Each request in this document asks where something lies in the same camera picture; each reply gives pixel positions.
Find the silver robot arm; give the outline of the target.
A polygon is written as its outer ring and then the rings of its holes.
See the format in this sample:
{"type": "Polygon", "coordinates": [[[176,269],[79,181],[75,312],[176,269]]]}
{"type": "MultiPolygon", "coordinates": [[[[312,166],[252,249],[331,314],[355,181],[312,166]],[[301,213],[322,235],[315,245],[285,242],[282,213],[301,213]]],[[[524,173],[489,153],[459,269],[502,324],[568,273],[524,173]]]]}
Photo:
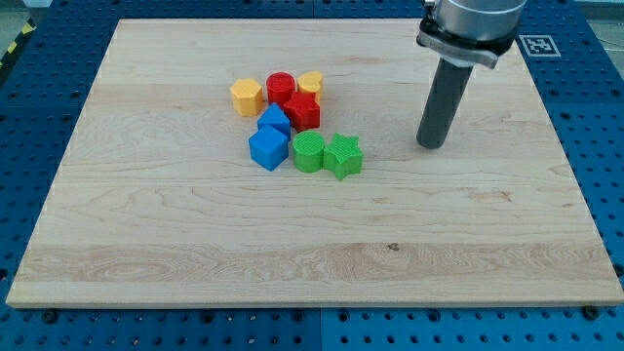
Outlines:
{"type": "Polygon", "coordinates": [[[431,0],[415,41],[459,67],[489,69],[512,46],[525,0],[431,0]]]}

